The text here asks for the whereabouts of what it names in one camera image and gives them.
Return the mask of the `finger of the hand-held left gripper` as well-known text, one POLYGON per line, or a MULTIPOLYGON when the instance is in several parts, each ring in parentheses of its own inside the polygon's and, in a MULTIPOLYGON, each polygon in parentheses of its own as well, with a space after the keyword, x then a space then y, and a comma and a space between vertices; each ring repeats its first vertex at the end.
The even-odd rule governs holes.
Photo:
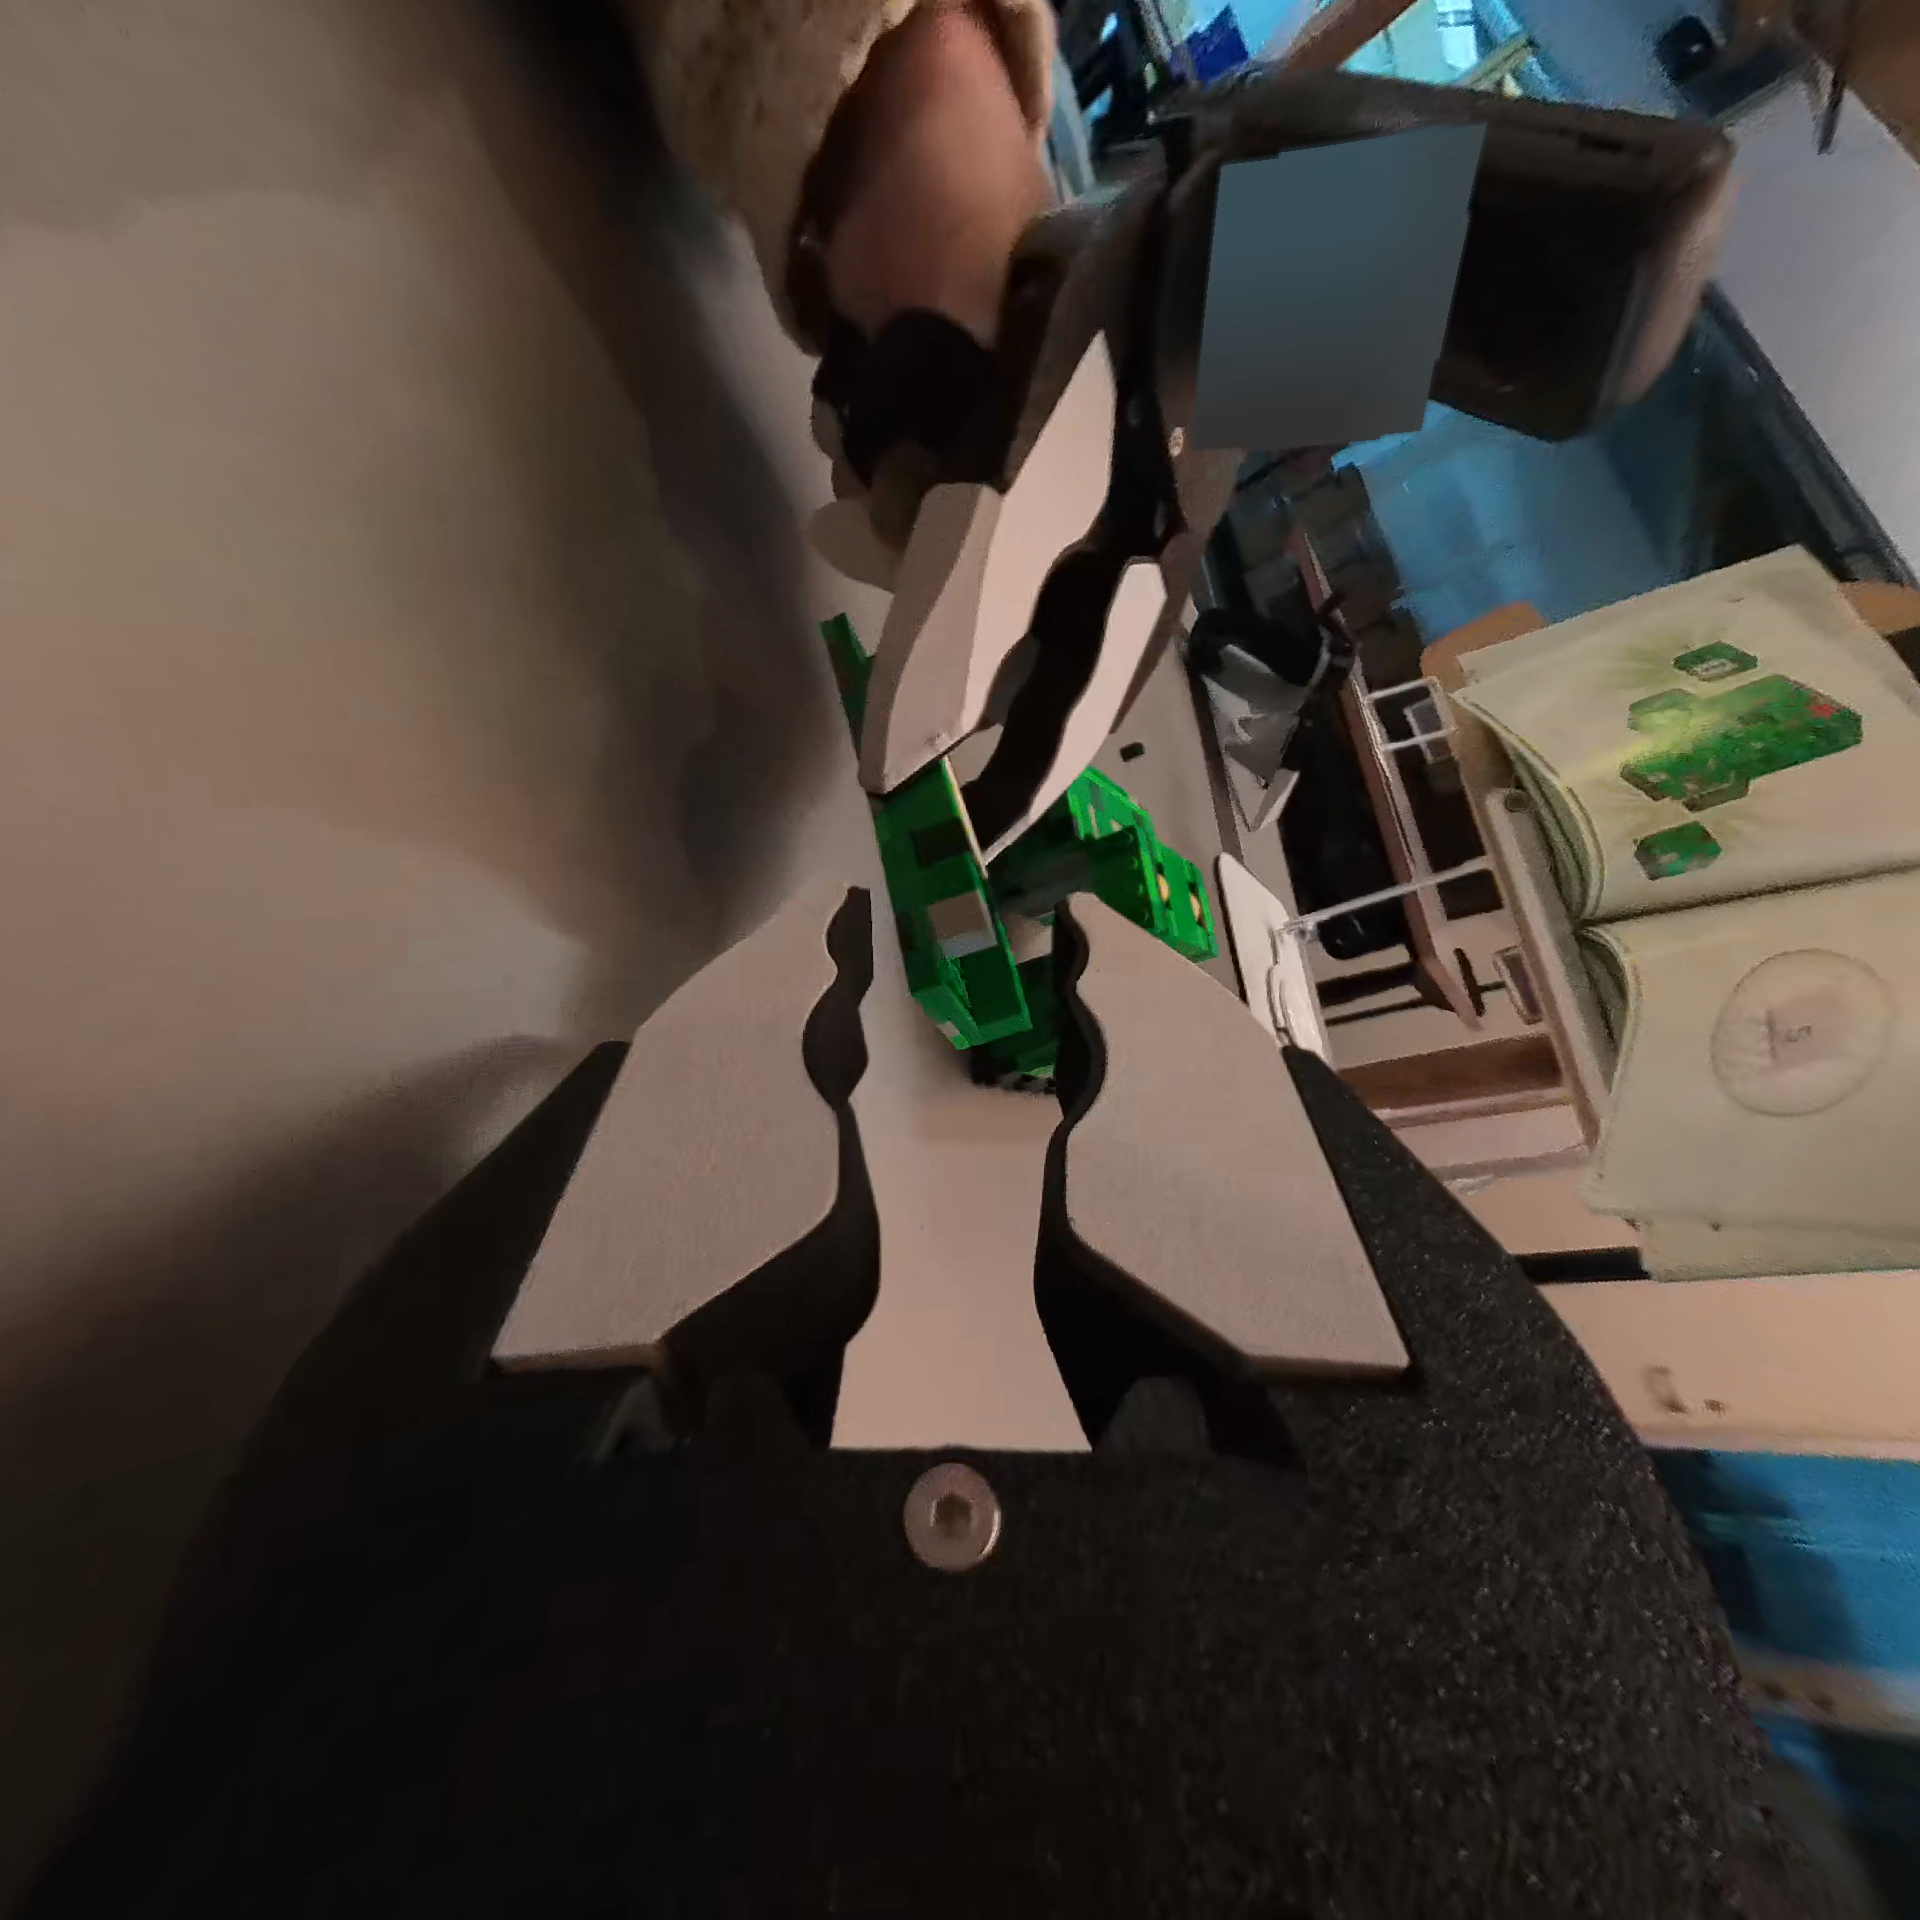
POLYGON ((990 725, 1047 575, 1107 497, 1116 394, 1099 329, 1002 490, 938 483, 925 494, 862 712, 860 781, 870 795, 891 795, 990 725))
POLYGON ((1154 561, 1118 569, 1070 561, 1047 581, 1024 682, 972 781, 972 832, 985 863, 1093 764, 1147 673, 1162 616, 1165 577, 1154 561))

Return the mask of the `lego instruction booklet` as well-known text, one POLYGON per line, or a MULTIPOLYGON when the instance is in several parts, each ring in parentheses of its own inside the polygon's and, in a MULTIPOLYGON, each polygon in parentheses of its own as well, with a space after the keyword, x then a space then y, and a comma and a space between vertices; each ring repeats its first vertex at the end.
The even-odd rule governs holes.
POLYGON ((1917 1271, 1917 675, 1779 549, 1460 649, 1592 1041, 1581 1201, 1658 1277, 1917 1271))

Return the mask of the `white flat rounded object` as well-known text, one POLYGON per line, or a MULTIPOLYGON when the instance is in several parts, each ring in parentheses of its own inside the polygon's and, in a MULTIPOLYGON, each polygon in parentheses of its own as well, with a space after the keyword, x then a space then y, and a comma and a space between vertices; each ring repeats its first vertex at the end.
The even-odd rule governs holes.
POLYGON ((1221 925, 1249 1016, 1284 1046, 1331 1066, 1331 1036, 1307 955, 1307 930, 1284 898, 1230 852, 1215 854, 1221 925))

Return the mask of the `green lego plate assembly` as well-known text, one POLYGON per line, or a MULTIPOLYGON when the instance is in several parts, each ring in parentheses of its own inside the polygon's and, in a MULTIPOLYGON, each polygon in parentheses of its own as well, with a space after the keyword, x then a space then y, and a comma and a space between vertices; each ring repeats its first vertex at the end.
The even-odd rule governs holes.
POLYGON ((979 1088, 1049 1093, 1052 929, 998 907, 947 758, 870 797, 870 812, 914 1005, 979 1088))

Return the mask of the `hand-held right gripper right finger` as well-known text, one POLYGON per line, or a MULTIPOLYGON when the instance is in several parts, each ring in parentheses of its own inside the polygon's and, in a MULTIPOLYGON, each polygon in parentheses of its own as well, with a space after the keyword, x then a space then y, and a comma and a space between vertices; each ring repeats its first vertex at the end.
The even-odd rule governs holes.
POLYGON ((1284 1046, 1089 893, 1052 916, 1061 1124, 1044 1225, 1089 1283, 1253 1380, 1403 1380, 1284 1046))

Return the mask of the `person's left hand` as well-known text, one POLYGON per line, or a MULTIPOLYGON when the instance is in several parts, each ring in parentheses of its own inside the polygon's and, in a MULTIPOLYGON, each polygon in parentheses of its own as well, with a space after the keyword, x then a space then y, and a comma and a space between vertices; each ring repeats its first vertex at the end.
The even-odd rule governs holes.
POLYGON ((807 168, 793 301, 866 341, 909 315, 997 346, 1009 259, 1049 201, 1049 3, 909 3, 807 168))

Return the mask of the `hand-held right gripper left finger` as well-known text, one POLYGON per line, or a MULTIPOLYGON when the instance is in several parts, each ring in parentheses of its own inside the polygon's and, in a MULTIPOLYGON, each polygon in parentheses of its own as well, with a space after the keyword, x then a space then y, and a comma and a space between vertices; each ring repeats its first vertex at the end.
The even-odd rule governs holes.
POLYGON ((873 1315, 873 898, 813 881, 632 1036, 489 1358, 838 1373, 873 1315))

